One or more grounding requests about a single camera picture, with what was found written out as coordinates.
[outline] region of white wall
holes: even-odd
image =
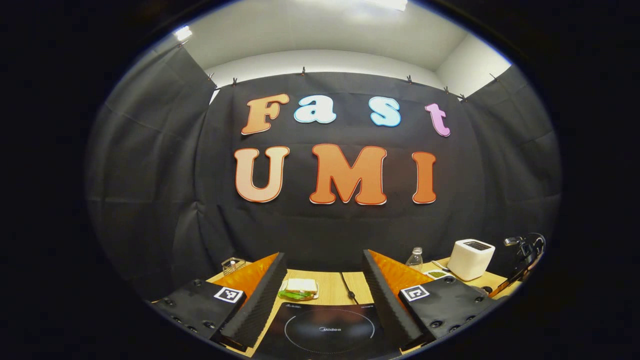
[[[307,72],[357,72],[403,80],[411,75],[411,80],[416,83],[443,88],[442,82],[434,72],[419,66],[384,56],[337,50],[295,50],[262,54],[230,61],[205,72],[215,72],[211,79],[221,87],[232,84],[233,78],[240,82],[302,72],[302,66]],[[214,92],[212,101],[217,94],[217,91]]]
[[[450,92],[469,96],[493,80],[491,75],[497,77],[509,66],[509,60],[469,34],[436,70],[436,74]]]

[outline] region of plastic water bottle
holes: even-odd
[[[409,257],[409,260],[406,261],[405,265],[409,266],[414,270],[418,270],[422,272],[422,248],[421,247],[413,248],[411,256]]]

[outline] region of induction cooktop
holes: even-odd
[[[285,302],[255,351],[255,359],[391,359],[374,304],[319,306]]]

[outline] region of wooden table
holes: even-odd
[[[442,266],[447,266],[449,263],[449,258],[438,260],[438,262]],[[422,264],[422,271],[428,270],[436,270],[439,269],[433,263],[424,263]],[[344,280],[347,282],[349,289],[356,294],[356,299],[360,304],[373,303],[373,298],[371,297],[371,292],[369,291],[369,285],[367,285],[367,281],[364,278],[364,274],[362,272],[343,272]],[[215,275],[214,277],[207,280],[208,282],[214,282],[223,277],[222,273]],[[349,299],[347,294],[347,289],[344,287],[344,283],[342,282],[342,278],[340,277],[339,272],[313,272],[313,271],[303,271],[303,270],[288,270],[287,275],[284,279],[288,279],[290,277],[293,278],[303,278],[303,279],[315,279],[318,282],[320,296],[318,299],[312,299],[304,301],[305,304],[313,304],[313,305],[353,305],[355,302]],[[499,284],[501,284],[505,280],[504,277],[498,276],[495,274],[491,274],[490,272],[485,272],[484,275],[478,277],[477,279],[471,281],[463,281],[465,284],[470,286],[491,286],[491,288],[495,289]],[[499,299],[505,295],[509,295],[515,290],[515,288],[519,285],[519,282],[511,285],[510,287],[503,290],[501,293],[496,295],[494,299]],[[271,325],[276,313],[280,309],[280,304],[283,302],[289,302],[288,300],[281,299],[280,297],[276,297],[275,302],[273,303],[273,309],[271,310],[271,314],[267,319],[267,324],[262,330],[260,336],[258,337],[258,341],[256,342],[256,347],[260,345],[262,338],[264,337],[267,329]],[[407,352],[411,352],[419,347],[411,348],[407,351],[403,351],[403,354]],[[240,352],[236,349],[229,348],[239,354],[244,356],[251,357],[255,352],[255,348],[247,348],[246,352]]]

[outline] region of black cable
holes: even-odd
[[[346,280],[344,280],[344,275],[342,273],[340,273],[340,277],[342,278],[342,282],[344,282],[344,287],[347,288],[347,294],[349,295],[349,299],[353,299],[353,301],[355,301],[356,304],[360,305],[356,300],[356,294],[354,294],[353,291],[349,290],[349,285],[347,285]]]

